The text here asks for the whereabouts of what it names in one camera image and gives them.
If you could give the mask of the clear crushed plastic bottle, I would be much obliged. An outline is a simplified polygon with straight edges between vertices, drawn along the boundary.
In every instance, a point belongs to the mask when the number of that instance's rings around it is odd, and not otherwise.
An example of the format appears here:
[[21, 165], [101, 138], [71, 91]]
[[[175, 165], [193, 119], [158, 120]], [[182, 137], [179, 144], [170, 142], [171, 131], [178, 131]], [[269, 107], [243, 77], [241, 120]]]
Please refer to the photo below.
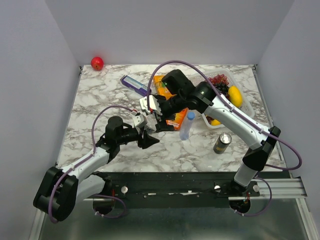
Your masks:
[[146, 116], [147, 124], [145, 125], [144, 129], [147, 131], [149, 135], [152, 135], [156, 132], [156, 124], [157, 121], [153, 115]]

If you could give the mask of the blue tinted plastic bottle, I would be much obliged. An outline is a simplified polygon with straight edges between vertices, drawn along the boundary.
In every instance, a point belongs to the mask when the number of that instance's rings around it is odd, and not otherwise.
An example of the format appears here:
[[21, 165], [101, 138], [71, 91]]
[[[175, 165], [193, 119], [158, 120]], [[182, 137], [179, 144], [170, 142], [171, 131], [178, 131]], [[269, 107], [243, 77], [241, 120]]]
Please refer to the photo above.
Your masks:
[[179, 137], [182, 141], [186, 141], [189, 139], [189, 133], [190, 133], [190, 129], [192, 127], [192, 124], [194, 122], [195, 119], [193, 120], [189, 120], [187, 118], [187, 114], [186, 114], [186, 117], [184, 118], [183, 122], [182, 122], [182, 125], [180, 127], [180, 130], [179, 130]]

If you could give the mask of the plain blue bottle cap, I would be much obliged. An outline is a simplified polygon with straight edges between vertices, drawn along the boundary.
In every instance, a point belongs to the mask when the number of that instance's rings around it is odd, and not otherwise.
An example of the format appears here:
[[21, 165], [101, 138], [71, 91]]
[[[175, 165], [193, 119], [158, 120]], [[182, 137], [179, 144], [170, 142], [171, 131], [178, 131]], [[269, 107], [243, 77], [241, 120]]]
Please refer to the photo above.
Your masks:
[[189, 119], [189, 120], [194, 120], [195, 119], [195, 113], [194, 112], [188, 112], [187, 113], [187, 118]]

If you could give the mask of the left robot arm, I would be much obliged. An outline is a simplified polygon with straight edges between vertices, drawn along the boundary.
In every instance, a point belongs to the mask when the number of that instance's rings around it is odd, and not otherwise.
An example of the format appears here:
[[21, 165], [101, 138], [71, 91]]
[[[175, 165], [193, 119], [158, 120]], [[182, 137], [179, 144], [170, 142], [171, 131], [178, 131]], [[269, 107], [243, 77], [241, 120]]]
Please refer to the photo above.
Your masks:
[[111, 185], [99, 179], [94, 172], [111, 162], [120, 152], [121, 145], [135, 142], [144, 150], [159, 143], [159, 139], [145, 130], [147, 121], [144, 115], [134, 116], [133, 122], [134, 125], [130, 125], [119, 116], [111, 117], [104, 134], [89, 153], [64, 168], [49, 168], [34, 197], [33, 206], [57, 223], [70, 215], [78, 199], [95, 194], [107, 197]]

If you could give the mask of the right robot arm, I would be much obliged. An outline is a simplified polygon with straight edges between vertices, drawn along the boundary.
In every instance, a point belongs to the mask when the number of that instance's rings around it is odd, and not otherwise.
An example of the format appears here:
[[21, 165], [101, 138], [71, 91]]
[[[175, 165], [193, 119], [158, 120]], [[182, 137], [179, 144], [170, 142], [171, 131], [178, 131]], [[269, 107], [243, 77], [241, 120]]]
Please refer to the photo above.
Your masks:
[[256, 123], [224, 95], [214, 91], [208, 82], [202, 81], [195, 86], [179, 69], [170, 71], [161, 81], [172, 94], [171, 98], [159, 103], [162, 118], [169, 119], [184, 109], [196, 110], [221, 122], [248, 145], [242, 164], [230, 183], [234, 195], [243, 195], [254, 176], [264, 169], [281, 130]]

